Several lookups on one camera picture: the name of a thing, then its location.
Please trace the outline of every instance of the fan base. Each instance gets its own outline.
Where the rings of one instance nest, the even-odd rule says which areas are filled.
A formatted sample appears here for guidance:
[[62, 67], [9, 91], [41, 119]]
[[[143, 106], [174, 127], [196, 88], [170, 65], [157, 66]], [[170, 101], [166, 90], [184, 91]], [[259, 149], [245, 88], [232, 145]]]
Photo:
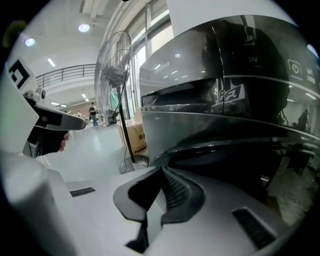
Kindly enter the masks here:
[[119, 166], [120, 174], [126, 174], [129, 172], [141, 170], [147, 168], [149, 165], [149, 158], [142, 154], [136, 154], [134, 156], [135, 163], [132, 163], [131, 158], [127, 157]]

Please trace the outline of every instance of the cardboard box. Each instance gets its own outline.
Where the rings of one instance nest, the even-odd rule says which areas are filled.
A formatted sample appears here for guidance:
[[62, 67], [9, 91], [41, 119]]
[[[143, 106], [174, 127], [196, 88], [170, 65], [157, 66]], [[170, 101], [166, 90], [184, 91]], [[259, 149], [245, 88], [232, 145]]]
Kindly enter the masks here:
[[[131, 144], [131, 149], [134, 155], [139, 155], [147, 150], [147, 143], [145, 137], [144, 124], [141, 117], [141, 109], [136, 108], [134, 118], [125, 121], [126, 129], [128, 131], [128, 136]], [[123, 146], [128, 147], [126, 143], [125, 134], [122, 132], [122, 123], [117, 123], [118, 130], [120, 133], [120, 138]]]

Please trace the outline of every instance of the power button icon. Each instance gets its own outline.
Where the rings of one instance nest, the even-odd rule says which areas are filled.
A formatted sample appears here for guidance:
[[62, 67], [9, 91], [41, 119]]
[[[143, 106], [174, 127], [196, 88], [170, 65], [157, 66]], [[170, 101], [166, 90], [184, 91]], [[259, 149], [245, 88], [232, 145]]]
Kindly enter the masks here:
[[288, 59], [288, 66], [289, 66], [289, 70], [291, 72], [291, 77], [299, 79], [299, 80], [303, 80], [302, 79], [302, 69], [301, 69], [299, 62], [297, 62], [293, 59]]

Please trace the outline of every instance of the railing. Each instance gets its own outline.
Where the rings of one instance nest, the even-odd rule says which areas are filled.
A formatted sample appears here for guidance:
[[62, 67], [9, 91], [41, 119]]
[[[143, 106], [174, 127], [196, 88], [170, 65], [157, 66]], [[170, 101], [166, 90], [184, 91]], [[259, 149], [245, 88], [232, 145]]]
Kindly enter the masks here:
[[82, 77], [94, 77], [96, 64], [69, 66], [37, 76], [36, 82], [41, 87], [50, 86], [62, 81]]

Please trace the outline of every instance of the standing fan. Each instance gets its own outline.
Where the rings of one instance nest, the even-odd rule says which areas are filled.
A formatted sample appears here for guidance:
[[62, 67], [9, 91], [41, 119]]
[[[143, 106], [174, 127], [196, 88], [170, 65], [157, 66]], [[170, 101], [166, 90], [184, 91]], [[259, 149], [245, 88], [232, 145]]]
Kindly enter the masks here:
[[105, 122], [109, 123], [117, 111], [120, 113], [122, 123], [122, 138], [125, 137], [127, 148], [124, 160], [120, 164], [121, 174], [135, 170], [133, 164], [148, 166], [149, 160], [144, 155], [134, 155], [128, 136], [122, 97], [130, 76], [129, 67], [132, 60], [131, 39], [124, 31], [116, 32], [106, 41], [98, 55], [94, 73], [94, 92], [99, 109], [104, 115]]

